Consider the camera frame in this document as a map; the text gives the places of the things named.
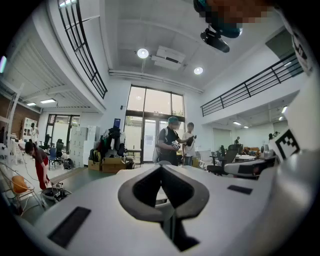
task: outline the cardboard box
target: cardboard box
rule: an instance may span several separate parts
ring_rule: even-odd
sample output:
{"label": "cardboard box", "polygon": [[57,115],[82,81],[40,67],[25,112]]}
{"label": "cardboard box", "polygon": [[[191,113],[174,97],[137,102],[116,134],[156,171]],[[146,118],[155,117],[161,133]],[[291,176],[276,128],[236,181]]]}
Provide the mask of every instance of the cardboard box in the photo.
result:
{"label": "cardboard box", "polygon": [[120,170],[125,170],[127,165],[121,158],[103,158],[102,172],[116,174]]}
{"label": "cardboard box", "polygon": [[102,165],[101,162],[94,162],[92,160],[88,160],[88,169],[94,171],[101,171]]}

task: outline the black railing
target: black railing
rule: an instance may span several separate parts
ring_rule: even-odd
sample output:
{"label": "black railing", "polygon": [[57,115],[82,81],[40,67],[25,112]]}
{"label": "black railing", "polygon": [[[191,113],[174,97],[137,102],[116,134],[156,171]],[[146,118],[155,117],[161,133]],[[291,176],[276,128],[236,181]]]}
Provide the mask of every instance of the black railing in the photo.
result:
{"label": "black railing", "polygon": [[57,0],[63,27],[81,67],[99,95],[108,91],[90,52],[80,12],[80,0]]}
{"label": "black railing", "polygon": [[207,116],[241,102],[271,87],[281,84],[303,72],[295,53],[281,59],[250,79],[226,91],[201,106],[202,116]]}

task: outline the ceiling light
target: ceiling light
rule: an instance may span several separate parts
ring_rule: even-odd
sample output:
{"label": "ceiling light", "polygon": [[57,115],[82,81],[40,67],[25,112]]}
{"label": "ceiling light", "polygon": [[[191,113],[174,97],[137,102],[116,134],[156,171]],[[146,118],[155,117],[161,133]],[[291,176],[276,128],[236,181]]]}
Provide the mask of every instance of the ceiling light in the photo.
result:
{"label": "ceiling light", "polygon": [[194,73],[195,73],[196,75],[200,75],[200,74],[202,74],[203,71],[204,71],[204,69],[199,66],[199,67],[197,67],[197,68],[194,70]]}
{"label": "ceiling light", "polygon": [[137,54],[141,59],[145,59],[149,56],[149,52],[144,48],[139,49]]}
{"label": "ceiling light", "polygon": [[0,73],[4,72],[6,63],[7,63],[7,58],[5,56],[2,56],[0,60]]}
{"label": "ceiling light", "polygon": [[54,99],[46,99],[46,100],[43,100],[43,101],[40,101],[41,103],[43,104],[46,104],[46,103],[51,103],[51,102],[56,102]]}
{"label": "ceiling light", "polygon": [[288,106],[284,106],[281,113],[283,114],[284,112],[286,112],[287,108]]}
{"label": "ceiling light", "polygon": [[60,7],[63,7],[63,6],[65,6],[65,5],[68,5],[68,4],[70,4],[70,0],[66,0],[66,1],[63,1],[62,3],[60,3]]}

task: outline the ceiling pipe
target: ceiling pipe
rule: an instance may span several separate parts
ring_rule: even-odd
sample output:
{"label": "ceiling pipe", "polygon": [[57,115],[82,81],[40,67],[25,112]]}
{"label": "ceiling pipe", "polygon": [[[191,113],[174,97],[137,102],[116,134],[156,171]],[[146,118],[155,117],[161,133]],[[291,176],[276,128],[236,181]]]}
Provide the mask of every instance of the ceiling pipe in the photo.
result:
{"label": "ceiling pipe", "polygon": [[132,72],[132,71],[123,71],[123,70],[109,70],[110,76],[118,76],[118,77],[127,77],[127,78],[136,78],[136,79],[144,79],[144,80],[152,80],[157,81],[161,83],[165,83],[168,85],[180,87],[183,89],[188,89],[193,92],[196,92],[198,94],[202,94],[204,91],[195,87],[192,87],[190,85],[187,85],[185,83],[177,82],[174,80],[166,79],[160,76],[152,75],[152,74],[146,74],[146,73],[139,73],[139,72]]}

